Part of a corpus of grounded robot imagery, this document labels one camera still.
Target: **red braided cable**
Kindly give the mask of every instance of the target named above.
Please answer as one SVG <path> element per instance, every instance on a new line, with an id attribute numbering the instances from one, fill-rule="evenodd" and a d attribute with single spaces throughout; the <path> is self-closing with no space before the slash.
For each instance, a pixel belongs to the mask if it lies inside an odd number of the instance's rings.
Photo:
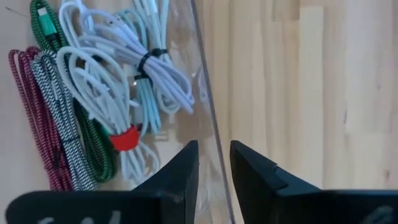
<path id="1" fill-rule="evenodd" d="M 52 190 L 72 190 L 67 158 L 58 131 L 30 69 L 30 61 L 39 51 L 37 47 L 29 47 L 26 52 L 12 50 L 8 55 L 9 63 L 33 137 L 50 179 L 50 188 Z M 15 55 L 18 56 L 19 69 L 16 65 Z"/>

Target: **black and white braided cable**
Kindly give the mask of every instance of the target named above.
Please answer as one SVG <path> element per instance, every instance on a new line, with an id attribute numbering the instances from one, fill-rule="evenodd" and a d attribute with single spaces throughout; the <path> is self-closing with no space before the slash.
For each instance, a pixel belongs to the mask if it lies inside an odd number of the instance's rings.
<path id="1" fill-rule="evenodd" d="M 51 50 L 39 53 L 30 66 L 36 82 L 50 108 L 67 156 L 74 190 L 96 190 L 98 183 L 85 157 L 73 110 L 73 97 L 59 75 L 57 54 Z"/>

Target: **red cable tie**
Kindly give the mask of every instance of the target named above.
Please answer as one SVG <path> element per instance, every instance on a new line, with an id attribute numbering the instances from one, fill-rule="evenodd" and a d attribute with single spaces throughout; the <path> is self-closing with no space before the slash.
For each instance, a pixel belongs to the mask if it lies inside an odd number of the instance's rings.
<path id="1" fill-rule="evenodd" d="M 117 151 L 128 151 L 138 145 L 139 133 L 136 127 L 131 126 L 125 133 L 109 136 Z"/>

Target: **light blue cable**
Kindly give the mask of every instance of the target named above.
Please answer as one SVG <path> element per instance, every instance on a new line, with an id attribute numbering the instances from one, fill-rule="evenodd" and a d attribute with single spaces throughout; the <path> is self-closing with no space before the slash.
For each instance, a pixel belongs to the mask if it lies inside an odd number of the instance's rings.
<path id="1" fill-rule="evenodd" d="M 136 23 L 132 21 L 129 14 L 132 14 Z M 117 13 L 118 16 L 130 27 L 130 29 L 140 38 L 141 44 L 148 49 L 147 43 L 147 34 L 146 27 L 144 22 L 142 21 L 141 16 L 135 11 L 131 9 L 125 9 L 121 12 Z M 133 66 L 134 75 L 138 75 L 137 68 Z M 142 105 L 143 110 L 143 121 L 142 121 L 142 130 L 141 136 L 145 135 L 149 126 L 153 134 L 159 133 L 162 123 L 160 122 L 159 109 L 156 104 L 156 99 L 154 92 L 152 90 L 152 85 L 149 79 L 141 78 L 136 80 L 136 88 L 137 88 L 137 100 Z"/>

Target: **green braided cable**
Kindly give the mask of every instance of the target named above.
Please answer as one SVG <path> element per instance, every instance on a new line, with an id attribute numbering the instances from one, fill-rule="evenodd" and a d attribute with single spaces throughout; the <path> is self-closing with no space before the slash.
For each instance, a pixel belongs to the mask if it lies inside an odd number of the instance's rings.
<path id="1" fill-rule="evenodd" d="M 48 13 L 47 17 L 44 18 L 44 22 L 49 23 L 46 30 L 41 24 L 43 18 L 39 16 L 39 10 L 43 7 Z M 68 45 L 58 17 L 46 0 L 32 0 L 30 2 L 30 18 L 33 34 L 42 50 L 58 51 L 61 47 Z M 96 121 L 88 119 L 87 111 L 77 101 L 73 105 L 83 136 L 85 156 L 90 165 L 90 172 L 95 181 L 99 183 L 107 182 L 117 173 L 114 147 L 109 137 L 105 135 L 102 126 Z"/>

